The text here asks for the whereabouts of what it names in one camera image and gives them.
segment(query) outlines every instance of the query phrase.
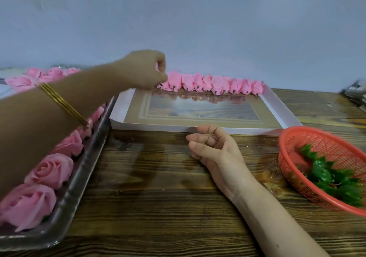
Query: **white frame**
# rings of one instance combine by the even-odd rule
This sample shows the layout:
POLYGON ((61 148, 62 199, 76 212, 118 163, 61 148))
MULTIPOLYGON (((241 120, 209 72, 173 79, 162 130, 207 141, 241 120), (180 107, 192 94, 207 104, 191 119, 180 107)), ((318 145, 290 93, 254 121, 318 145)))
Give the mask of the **white frame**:
MULTIPOLYGON (((158 124, 139 124, 124 122, 128 108, 135 89, 129 89, 119 94, 116 104, 112 110, 111 126, 114 130, 140 130, 140 131, 160 131, 160 132, 187 132, 194 133, 195 127, 178 126, 178 125, 158 125, 158 124)), ((271 113, 275 116, 283 129, 271 128, 223 128, 226 132, 232 135, 266 135, 279 136, 281 132, 291 126, 301 126, 300 121, 286 107, 286 105, 278 98, 278 96, 264 85, 264 91, 260 95, 263 102, 266 104, 271 113)))

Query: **hand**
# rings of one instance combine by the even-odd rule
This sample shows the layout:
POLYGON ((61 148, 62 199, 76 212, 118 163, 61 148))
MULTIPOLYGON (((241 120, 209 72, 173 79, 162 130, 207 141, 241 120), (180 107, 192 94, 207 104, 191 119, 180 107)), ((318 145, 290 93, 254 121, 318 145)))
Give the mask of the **hand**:
POLYGON ((207 167, 217 187, 232 201, 242 183, 254 177, 235 140, 221 127, 202 125, 197 132, 186 137, 191 156, 207 167))
POLYGON ((165 74, 165 55, 159 51, 134 51, 111 65, 121 84, 129 88, 152 89, 168 79, 165 74))

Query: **wood grain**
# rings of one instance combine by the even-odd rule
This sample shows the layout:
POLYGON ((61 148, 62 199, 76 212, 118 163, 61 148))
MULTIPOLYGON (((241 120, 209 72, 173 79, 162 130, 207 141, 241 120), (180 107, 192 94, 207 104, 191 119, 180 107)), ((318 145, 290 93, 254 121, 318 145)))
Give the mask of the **wood grain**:
MULTIPOLYGON (((275 89, 307 126, 366 151, 366 114, 335 93, 275 89)), ((366 219, 330 212, 282 177, 277 137, 234 136, 257 178, 331 255, 366 256, 366 219)), ((184 133, 112 131, 67 237, 1 256, 263 256, 235 207, 189 156, 184 133)))

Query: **forearm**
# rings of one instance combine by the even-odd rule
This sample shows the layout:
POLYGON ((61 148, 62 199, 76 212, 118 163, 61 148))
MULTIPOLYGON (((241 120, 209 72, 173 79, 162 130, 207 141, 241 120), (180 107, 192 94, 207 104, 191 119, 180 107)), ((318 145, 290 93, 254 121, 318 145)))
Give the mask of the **forearm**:
MULTIPOLYGON (((84 118, 127 89, 118 86, 111 65, 81 71, 50 85, 84 118)), ((25 175, 79 122, 39 88, 0 101, 0 197, 25 175)))
POLYGON ((254 178, 243 184, 234 204, 267 257, 329 257, 254 178))

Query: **framed picture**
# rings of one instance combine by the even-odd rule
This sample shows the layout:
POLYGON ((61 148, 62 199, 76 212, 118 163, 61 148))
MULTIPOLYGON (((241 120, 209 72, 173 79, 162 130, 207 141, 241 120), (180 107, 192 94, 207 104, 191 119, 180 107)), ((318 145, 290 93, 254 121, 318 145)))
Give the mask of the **framed picture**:
POLYGON ((239 135, 279 135, 301 125, 267 85, 258 97, 130 89, 120 93, 110 120, 120 130, 195 132, 198 125, 216 124, 239 135))

